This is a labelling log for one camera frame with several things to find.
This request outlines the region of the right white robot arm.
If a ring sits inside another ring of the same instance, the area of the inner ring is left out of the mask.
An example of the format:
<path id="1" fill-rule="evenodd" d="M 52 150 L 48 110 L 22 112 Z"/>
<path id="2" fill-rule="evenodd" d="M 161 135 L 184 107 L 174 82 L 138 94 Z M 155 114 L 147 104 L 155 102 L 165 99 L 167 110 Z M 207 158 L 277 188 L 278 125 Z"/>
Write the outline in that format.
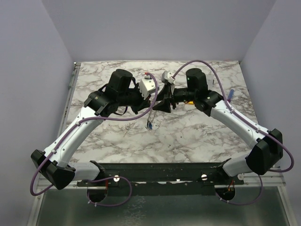
<path id="1" fill-rule="evenodd" d="M 283 149 L 277 143 L 282 141 L 281 132 L 264 128 L 264 134 L 260 133 L 262 128 L 259 125 L 234 107 L 227 107 L 223 97 L 208 88 L 206 75 L 200 69 L 192 68 L 186 72 L 186 88 L 176 88 L 170 72 L 163 72 L 161 80 L 164 86 L 153 110 L 170 113 L 178 103 L 192 101 L 199 111 L 226 125 L 251 149 L 249 154 L 230 158 L 219 166 L 216 172 L 219 183 L 227 184 L 234 176 L 242 173 L 264 175 L 283 157 Z"/>

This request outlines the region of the perforated metal ring disc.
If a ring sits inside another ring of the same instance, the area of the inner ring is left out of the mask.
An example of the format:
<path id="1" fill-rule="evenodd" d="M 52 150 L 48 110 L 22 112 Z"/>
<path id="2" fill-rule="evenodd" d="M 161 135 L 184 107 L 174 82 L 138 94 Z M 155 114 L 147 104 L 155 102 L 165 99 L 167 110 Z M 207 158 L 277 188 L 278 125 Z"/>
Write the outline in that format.
<path id="1" fill-rule="evenodd" d="M 147 126 L 149 126 L 150 124 L 153 124 L 155 116 L 156 116 L 156 111 L 150 110 L 148 118 L 147 118 Z"/>

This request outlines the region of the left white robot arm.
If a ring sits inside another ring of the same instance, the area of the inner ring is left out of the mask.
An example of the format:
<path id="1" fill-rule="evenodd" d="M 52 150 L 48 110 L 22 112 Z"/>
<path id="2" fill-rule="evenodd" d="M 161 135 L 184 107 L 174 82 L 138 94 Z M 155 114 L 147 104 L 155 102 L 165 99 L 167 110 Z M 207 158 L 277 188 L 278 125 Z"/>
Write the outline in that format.
<path id="1" fill-rule="evenodd" d="M 156 98 L 158 90 L 158 82 L 151 73 L 145 73 L 145 77 L 136 82 L 129 71 L 115 70 L 107 84 L 89 94 L 79 114 L 50 146 L 43 151 L 32 152 L 31 159 L 36 172 L 30 184 L 31 195 L 38 195 L 33 190 L 38 174 L 50 182 L 49 188 L 55 187 L 58 190 L 79 180 L 87 180 L 94 186 L 100 185 L 104 179 L 100 165 L 95 161 L 71 165 L 73 154 L 89 134 L 104 121 L 123 121 L 122 118 L 110 117 L 120 106 L 131 107 L 135 113 L 145 109 L 144 113 L 137 114 L 132 120 L 146 115 L 155 104 L 150 102 L 150 97 Z"/>

